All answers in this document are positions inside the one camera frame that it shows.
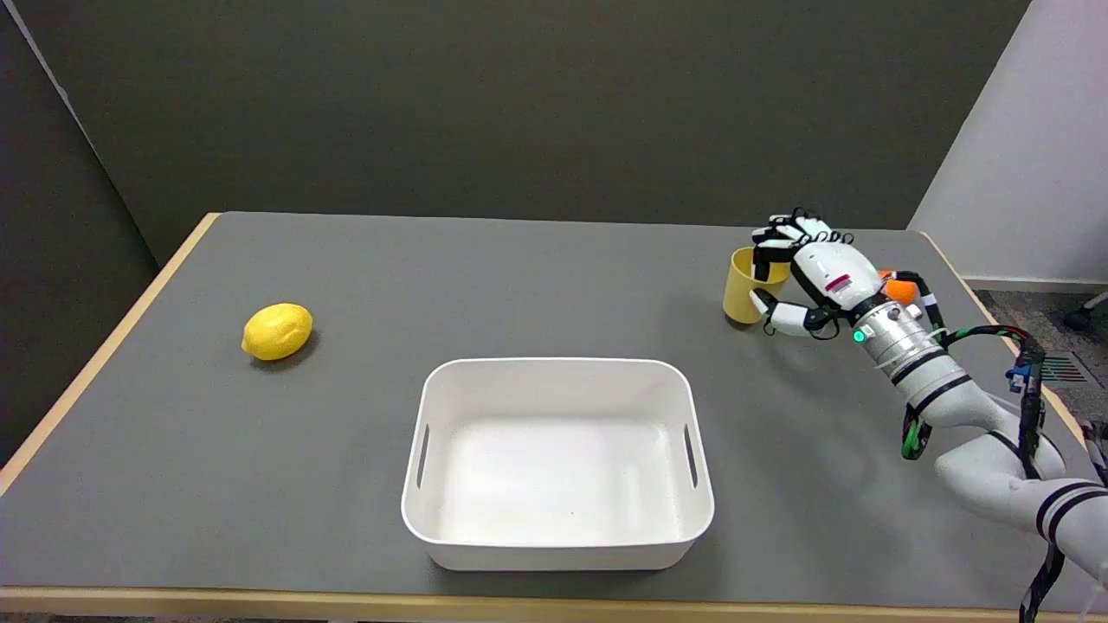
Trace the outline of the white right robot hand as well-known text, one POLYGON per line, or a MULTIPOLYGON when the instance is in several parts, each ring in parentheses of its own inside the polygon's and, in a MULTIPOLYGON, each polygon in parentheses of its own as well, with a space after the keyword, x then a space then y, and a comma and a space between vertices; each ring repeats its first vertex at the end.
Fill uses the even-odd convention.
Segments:
POLYGON ((752 288, 750 300, 766 331, 827 340, 828 326, 838 331, 840 319, 856 324, 866 312, 891 302, 874 264, 854 247, 854 236, 831 228, 814 213, 796 208, 773 215, 751 239, 755 280, 769 280, 774 264, 787 264, 792 279, 814 302, 782 302, 765 287, 752 288))

